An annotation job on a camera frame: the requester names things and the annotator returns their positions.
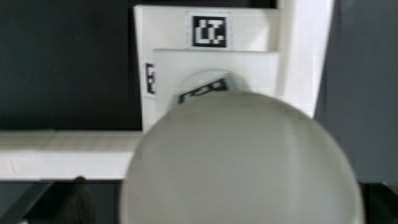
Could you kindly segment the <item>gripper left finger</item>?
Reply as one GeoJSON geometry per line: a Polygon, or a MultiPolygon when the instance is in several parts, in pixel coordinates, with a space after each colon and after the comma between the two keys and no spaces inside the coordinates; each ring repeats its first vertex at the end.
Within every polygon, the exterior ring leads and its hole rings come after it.
{"type": "Polygon", "coordinates": [[[0,180],[0,224],[120,224],[118,180],[0,180]]]}

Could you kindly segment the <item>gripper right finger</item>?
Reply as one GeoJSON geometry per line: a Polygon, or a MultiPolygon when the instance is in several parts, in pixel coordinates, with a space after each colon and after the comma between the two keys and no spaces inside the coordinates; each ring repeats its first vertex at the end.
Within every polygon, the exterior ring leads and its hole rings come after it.
{"type": "Polygon", "coordinates": [[[360,184],[365,224],[398,224],[398,194],[383,183],[360,184]]]}

